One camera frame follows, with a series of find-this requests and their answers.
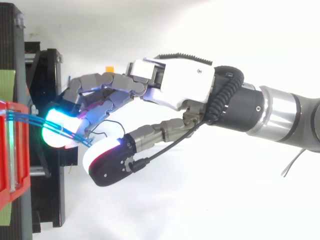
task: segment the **black cable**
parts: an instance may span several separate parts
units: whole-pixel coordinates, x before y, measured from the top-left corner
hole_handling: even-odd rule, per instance
[[[213,125],[219,121],[219,118],[226,105],[236,91],[244,83],[244,74],[232,66],[217,66],[214,68],[216,75],[227,76],[230,81],[224,85],[217,94],[211,94],[207,103],[204,121],[208,125]]]
[[[120,122],[114,121],[114,120],[109,120],[109,119],[105,119],[102,122],[100,122],[97,126],[95,126],[92,130],[89,131],[90,134],[91,133],[93,133],[93,134],[105,134],[105,137],[107,138],[108,136],[107,136],[107,134],[105,132],[98,132],[98,133],[94,132],[94,130],[96,130],[96,128],[99,127],[99,125],[102,124],[103,122],[111,122],[111,123],[119,124],[121,126],[122,130],[123,130],[123,135],[126,134],[126,130],[125,130],[124,126]]]
[[[94,132],[94,131],[89,131],[89,132],[92,134],[97,134],[97,135],[104,134],[106,138],[108,137],[105,132]]]
[[[181,137],[179,137],[177,140],[175,140],[173,143],[171,143],[169,146],[166,146],[164,149],[161,151],[158,151],[156,154],[146,157],[146,158],[141,158],[137,161],[130,162],[129,167],[132,170],[132,172],[136,173],[137,171],[143,169],[147,164],[150,163],[153,159],[159,157],[160,155],[164,154],[168,150],[172,149],[174,146],[176,146],[178,143],[180,143],[183,139],[187,138],[190,134],[192,134],[194,131],[196,131],[200,126],[205,124],[204,121],[196,124],[194,127],[190,128],[185,134],[183,134]]]
[[[281,176],[284,178],[287,176],[289,170],[291,169],[292,165],[295,163],[295,161],[300,157],[301,154],[305,152],[306,149],[301,149],[301,151],[294,157],[294,159],[289,163],[289,165],[282,171]]]
[[[204,121],[196,124],[194,127],[190,128],[185,134],[183,134],[181,137],[179,137],[177,140],[175,140],[173,143],[171,143],[170,145],[166,146],[164,149],[158,151],[156,154],[148,157],[148,160],[151,161],[151,160],[159,157],[160,155],[164,154],[168,150],[172,149],[174,146],[179,144],[183,139],[187,138],[190,134],[192,134],[194,131],[196,131],[203,124],[205,124]]]

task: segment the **screw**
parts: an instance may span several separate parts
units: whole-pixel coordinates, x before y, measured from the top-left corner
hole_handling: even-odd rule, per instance
[[[36,108],[36,106],[35,105],[32,105],[31,106],[31,108],[30,108],[30,113],[32,114],[32,115],[38,115],[39,114],[39,110]]]
[[[25,29],[26,26],[25,26],[25,21],[24,21],[24,15],[22,13],[19,13],[15,19],[14,19],[14,23],[15,25],[18,27],[18,28],[21,28],[21,29]]]
[[[58,64],[62,64],[62,63],[64,62],[64,57],[63,57],[61,54],[58,54],[58,55],[56,56],[56,62],[57,62]]]

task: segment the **coiled cable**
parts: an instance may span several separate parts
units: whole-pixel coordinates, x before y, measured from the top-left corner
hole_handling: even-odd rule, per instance
[[[216,75],[230,77],[225,86],[217,94],[212,94],[207,104],[204,121],[208,125],[213,125],[219,121],[219,118],[226,105],[236,91],[244,83],[244,74],[232,66],[217,66],[214,68]]]

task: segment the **metal cylinder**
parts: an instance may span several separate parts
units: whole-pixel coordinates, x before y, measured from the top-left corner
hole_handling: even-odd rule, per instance
[[[32,64],[34,62],[36,54],[35,53],[26,53],[24,54],[24,63]]]
[[[294,125],[297,115],[296,100],[291,93],[267,86],[261,86],[260,89],[264,98],[263,113],[257,124],[246,133],[271,141],[281,141]]]
[[[30,176],[31,177],[39,177],[39,176],[45,176],[45,171],[42,166],[31,166],[30,167]]]

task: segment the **silver arm joint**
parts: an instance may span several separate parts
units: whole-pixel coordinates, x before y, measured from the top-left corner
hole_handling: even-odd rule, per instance
[[[136,152],[152,148],[159,142],[173,142],[195,126],[195,121],[185,124],[180,118],[162,121],[160,124],[144,125],[129,134],[135,141]]]

